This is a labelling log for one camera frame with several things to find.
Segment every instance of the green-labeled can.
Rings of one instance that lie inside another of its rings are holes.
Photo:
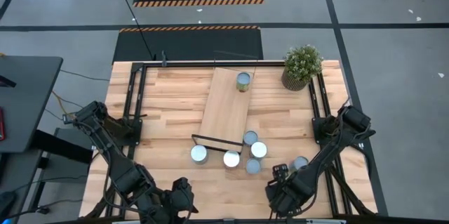
[[[250,88],[251,77],[246,72],[241,72],[237,75],[237,90],[245,92]]]

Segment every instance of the gray floor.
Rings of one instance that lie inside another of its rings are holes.
[[[449,22],[448,0],[333,0],[340,23]],[[265,0],[262,5],[134,8],[141,24],[330,23],[326,0]],[[130,25],[124,0],[12,0],[0,29],[8,26]],[[263,28],[265,59],[280,59],[292,46],[313,44],[324,58],[339,59],[332,29]],[[374,155],[391,216],[449,220],[449,29],[344,29],[349,62],[364,112],[377,135]],[[0,52],[57,55],[62,68],[108,78],[118,31],[0,32]],[[108,83],[61,73],[55,92],[85,105],[104,100]],[[54,98],[47,108],[60,116]],[[67,109],[75,111],[76,106]],[[39,128],[63,127],[45,113]],[[78,199],[83,186],[48,186],[41,203]],[[74,219],[79,205],[55,206],[22,223]]]

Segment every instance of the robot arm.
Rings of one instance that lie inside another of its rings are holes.
[[[179,211],[198,213],[193,206],[192,187],[186,178],[173,182],[172,190],[161,190],[144,166],[123,154],[118,139],[134,133],[126,120],[110,117],[105,104],[95,101],[75,117],[73,125],[92,140],[109,165],[112,187],[127,209],[137,207],[142,224],[181,223],[184,219],[177,216]]]
[[[319,126],[319,133],[330,136],[330,140],[308,165],[290,176],[287,176],[288,168],[285,164],[273,167],[274,180],[269,182],[265,191],[270,208],[280,217],[301,214],[301,207],[316,193],[319,176],[326,169],[334,171],[333,160],[338,154],[345,147],[372,136],[375,131],[370,130],[369,117],[349,106],[342,107],[337,117],[326,118]]]

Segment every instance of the black table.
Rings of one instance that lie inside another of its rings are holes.
[[[0,192],[32,182],[43,151],[85,164],[92,151],[37,130],[58,77],[62,58],[6,56],[0,58],[0,75],[15,82],[14,88],[0,87],[6,139],[0,142]],[[10,215],[22,211],[30,186],[16,191]]]

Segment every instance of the hazard tape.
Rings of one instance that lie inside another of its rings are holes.
[[[189,31],[189,30],[225,30],[225,29],[259,29],[258,26],[193,26],[193,27],[146,27],[142,32],[155,31]],[[139,32],[138,28],[122,28],[119,32]]]
[[[168,0],[168,1],[140,1],[134,7],[161,6],[223,6],[241,4],[263,4],[264,0]]]

